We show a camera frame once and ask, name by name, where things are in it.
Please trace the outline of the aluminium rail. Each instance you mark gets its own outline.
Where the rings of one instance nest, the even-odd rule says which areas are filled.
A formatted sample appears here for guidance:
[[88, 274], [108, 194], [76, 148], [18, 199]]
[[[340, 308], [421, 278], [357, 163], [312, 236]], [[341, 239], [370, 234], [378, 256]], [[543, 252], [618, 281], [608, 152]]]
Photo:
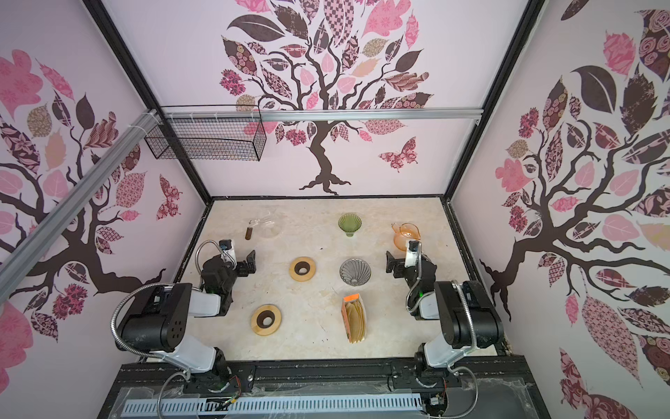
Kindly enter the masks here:
[[263, 122], [334, 122], [335, 120], [480, 120], [481, 108], [414, 108], [414, 109], [356, 109], [356, 110], [253, 110], [169, 112], [167, 118], [223, 120], [246, 118]]
[[12, 292], [28, 276], [30, 270], [47, 253], [79, 211], [92, 199], [94, 193], [111, 176], [115, 168], [120, 166], [132, 149], [158, 124], [159, 117], [155, 110], [142, 113], [55, 209], [47, 214], [36, 230], [8, 256], [1, 266], [2, 302], [10, 298]]

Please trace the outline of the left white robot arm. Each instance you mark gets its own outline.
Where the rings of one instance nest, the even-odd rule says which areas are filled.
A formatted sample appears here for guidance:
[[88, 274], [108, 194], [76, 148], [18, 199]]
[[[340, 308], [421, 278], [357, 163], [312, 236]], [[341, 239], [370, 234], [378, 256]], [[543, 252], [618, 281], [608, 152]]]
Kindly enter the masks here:
[[113, 312], [111, 331], [117, 347], [192, 374], [211, 373], [229, 379], [232, 372], [223, 351], [187, 333], [187, 323], [191, 317], [227, 315], [235, 282], [255, 272], [256, 253], [251, 251], [235, 266], [221, 256], [206, 261], [201, 290], [189, 283], [155, 283], [135, 290]]

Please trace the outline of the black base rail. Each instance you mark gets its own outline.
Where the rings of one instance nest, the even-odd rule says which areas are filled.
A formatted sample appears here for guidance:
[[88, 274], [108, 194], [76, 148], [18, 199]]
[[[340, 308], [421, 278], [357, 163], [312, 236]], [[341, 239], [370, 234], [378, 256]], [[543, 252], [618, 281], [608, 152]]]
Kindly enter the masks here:
[[232, 376], [188, 374], [165, 362], [126, 364], [99, 412], [121, 418], [128, 400], [415, 394], [421, 412], [228, 415], [204, 418], [546, 418], [549, 411], [521, 356], [473, 356], [453, 368], [419, 370], [415, 358], [228, 361]]

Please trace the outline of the back aluminium rail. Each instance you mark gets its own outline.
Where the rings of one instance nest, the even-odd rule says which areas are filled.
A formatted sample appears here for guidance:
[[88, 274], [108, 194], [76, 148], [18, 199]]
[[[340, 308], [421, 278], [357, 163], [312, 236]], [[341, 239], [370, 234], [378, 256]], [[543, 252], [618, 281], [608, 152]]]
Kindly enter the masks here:
[[414, 109], [356, 109], [356, 110], [253, 110], [169, 112], [167, 118], [223, 120], [246, 118], [263, 122], [334, 122], [335, 120], [480, 120], [481, 108], [414, 108]]

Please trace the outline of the left aluminium rail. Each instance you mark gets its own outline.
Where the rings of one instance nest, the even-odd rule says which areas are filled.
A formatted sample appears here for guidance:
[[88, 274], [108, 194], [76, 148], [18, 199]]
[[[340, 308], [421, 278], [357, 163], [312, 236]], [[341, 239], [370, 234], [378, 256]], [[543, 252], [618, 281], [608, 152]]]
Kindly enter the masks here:
[[120, 166], [132, 149], [158, 124], [159, 117], [155, 110], [142, 113], [55, 209], [47, 214], [36, 230], [8, 256], [1, 266], [2, 302], [10, 298], [12, 292], [28, 276], [30, 270], [47, 253], [79, 211], [92, 199], [94, 193], [111, 176], [115, 168]]

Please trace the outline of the green glass dripper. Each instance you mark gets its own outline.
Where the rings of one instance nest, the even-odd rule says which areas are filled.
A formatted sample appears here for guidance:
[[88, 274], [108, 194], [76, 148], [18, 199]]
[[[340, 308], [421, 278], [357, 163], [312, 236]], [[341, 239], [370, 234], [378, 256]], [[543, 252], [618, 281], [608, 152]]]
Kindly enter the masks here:
[[345, 232], [347, 237], [353, 237], [361, 226], [362, 220], [355, 213], [345, 213], [338, 219], [338, 228]]

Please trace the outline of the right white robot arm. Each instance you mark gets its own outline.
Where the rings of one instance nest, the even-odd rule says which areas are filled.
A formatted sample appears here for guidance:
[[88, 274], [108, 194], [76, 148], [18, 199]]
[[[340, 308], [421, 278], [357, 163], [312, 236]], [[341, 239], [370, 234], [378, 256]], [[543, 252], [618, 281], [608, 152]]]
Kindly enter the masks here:
[[451, 368], [478, 350], [497, 345], [504, 326], [482, 284], [439, 281], [437, 265], [419, 251], [386, 253], [386, 272], [408, 286], [406, 309], [417, 321], [438, 321], [440, 333], [415, 353], [419, 370]]

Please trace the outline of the wooden dripper ring holder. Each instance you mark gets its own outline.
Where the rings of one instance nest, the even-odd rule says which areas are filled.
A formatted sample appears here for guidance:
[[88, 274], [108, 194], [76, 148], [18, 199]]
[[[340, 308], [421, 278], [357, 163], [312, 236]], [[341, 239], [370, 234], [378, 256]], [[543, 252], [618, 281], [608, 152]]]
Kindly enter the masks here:
[[290, 265], [289, 274], [294, 281], [306, 282], [316, 274], [316, 262], [312, 258], [295, 258]]

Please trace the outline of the grey glass dripper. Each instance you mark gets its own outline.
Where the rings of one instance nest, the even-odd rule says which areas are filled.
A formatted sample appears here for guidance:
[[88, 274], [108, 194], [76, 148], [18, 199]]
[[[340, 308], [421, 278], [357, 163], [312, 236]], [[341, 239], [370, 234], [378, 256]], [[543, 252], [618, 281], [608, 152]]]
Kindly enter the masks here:
[[371, 266], [363, 259], [349, 258], [338, 270], [341, 280], [349, 286], [363, 286], [372, 277]]

